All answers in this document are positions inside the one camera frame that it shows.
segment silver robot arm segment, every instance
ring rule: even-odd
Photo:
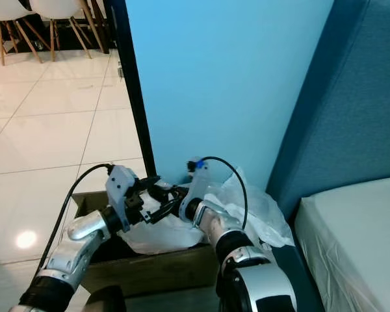
[[[127,191],[138,179],[128,168],[115,166],[106,183],[109,205],[74,219],[47,264],[39,270],[19,305],[10,312],[65,311],[98,247],[119,230],[129,231],[125,215]]]
[[[220,263],[216,292],[223,311],[297,311],[293,287],[282,269],[253,245],[238,219],[203,200],[208,180],[207,163],[197,162],[179,215],[202,230],[215,250]]]

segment white tile floor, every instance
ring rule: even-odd
[[[9,54],[0,63],[0,311],[18,302],[71,184],[87,168],[114,162],[146,176],[118,54]],[[78,192],[104,189],[104,170]],[[64,224],[77,207],[70,203]],[[68,311],[88,297],[80,289]]]

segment cardboard box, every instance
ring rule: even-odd
[[[105,192],[74,194],[78,205],[75,217],[108,204]],[[140,255],[120,237],[113,236],[91,259],[81,285],[89,292],[119,285],[124,296],[159,293],[212,286],[218,261],[211,246],[200,244],[188,250],[160,255]]]

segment teal upholstered headboard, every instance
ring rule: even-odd
[[[301,197],[390,177],[390,0],[337,0],[267,192],[290,218]]]

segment tile grout line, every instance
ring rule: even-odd
[[[40,259],[40,255],[32,255],[31,257],[35,257],[35,258],[28,258],[28,259],[24,259],[24,260],[0,260],[0,266],[2,265],[15,265],[17,263],[27,263],[27,262],[31,262],[31,261],[37,261],[39,262],[39,259]]]
[[[103,85],[104,85],[104,80],[105,80],[105,76],[107,74],[107,71],[109,70],[109,64],[110,64],[110,59],[111,59],[111,54],[110,54],[110,57],[107,61],[107,66],[105,67],[105,71],[104,71],[104,77],[103,77],[103,80],[101,81],[101,87],[99,89],[99,93],[98,93],[98,97],[97,97],[97,105],[95,106],[94,108],[94,113],[92,115],[92,119],[91,119],[91,125],[90,125],[90,130],[88,131],[88,136],[86,137],[86,140],[85,140],[85,145],[84,145],[84,150],[83,150],[83,154],[81,156],[81,160],[80,160],[80,165],[78,167],[78,171],[77,171],[77,176],[75,177],[75,180],[78,179],[78,175],[79,175],[79,170],[81,169],[81,164],[83,162],[83,159],[84,159],[84,155],[85,155],[85,150],[86,150],[86,146],[88,144],[88,140],[90,138],[90,135],[91,135],[91,130],[92,130],[92,125],[94,124],[94,118],[96,117],[96,112],[97,112],[97,108],[98,108],[98,104],[99,104],[99,98],[101,96],[101,92],[103,91]],[[60,242],[62,240],[62,234],[63,234],[63,228],[65,226],[65,222],[66,222],[66,217],[68,215],[68,210],[70,208],[70,205],[71,205],[71,200],[68,201],[68,204],[66,206],[66,210],[65,210],[65,213],[64,213],[64,218],[62,220],[62,222],[59,224],[59,227],[62,226],[62,231],[60,232],[60,235],[59,235],[59,238],[58,238],[58,242]]]
[[[18,109],[21,107],[21,105],[24,103],[24,101],[27,99],[27,97],[29,96],[29,94],[32,92],[33,88],[38,84],[40,78],[42,78],[42,76],[44,75],[44,73],[46,72],[46,70],[50,67],[50,64],[48,64],[44,70],[44,72],[39,76],[38,80],[36,80],[34,82],[34,84],[32,85],[32,88],[29,90],[29,92],[26,94],[26,96],[22,99],[22,101],[20,102],[20,104],[16,107],[16,110],[13,112],[13,114],[8,118],[6,124],[1,128],[0,130],[0,135],[1,133],[5,130],[6,126],[8,125],[8,123],[11,121],[11,119],[13,118],[13,116],[15,115],[15,113],[18,111]]]
[[[64,81],[64,80],[85,80],[85,79],[98,79],[98,78],[104,78],[104,77],[117,78],[117,76],[112,75],[112,76],[92,76],[92,77],[48,78],[48,79],[42,79],[40,81],[51,82],[51,81]],[[0,83],[0,86],[10,86],[10,85],[16,85],[18,83],[35,83],[35,82],[37,82],[37,80],[11,81],[9,83]]]
[[[131,109],[131,107],[122,107],[117,109],[98,109],[97,111],[120,111],[123,109]],[[60,115],[60,114],[75,114],[78,112],[94,112],[95,109],[87,109],[87,110],[75,110],[70,112],[47,112],[43,114],[29,114],[29,115],[19,115],[19,116],[13,116],[13,118],[24,118],[24,117],[35,117],[35,116],[48,116],[48,115]]]
[[[132,157],[132,158],[124,158],[124,159],[113,159],[113,160],[101,161],[101,162],[86,162],[86,163],[84,162],[84,163],[81,163],[81,164],[67,164],[65,166],[34,168],[34,169],[26,169],[26,170],[18,170],[18,171],[7,171],[7,172],[0,172],[0,175],[3,175],[3,174],[18,174],[18,173],[22,173],[22,172],[50,170],[50,169],[58,169],[58,168],[67,168],[67,167],[74,167],[74,166],[82,166],[82,165],[86,165],[86,164],[111,163],[111,162],[115,162],[115,161],[133,161],[133,160],[136,160],[136,159],[143,159],[143,157]]]

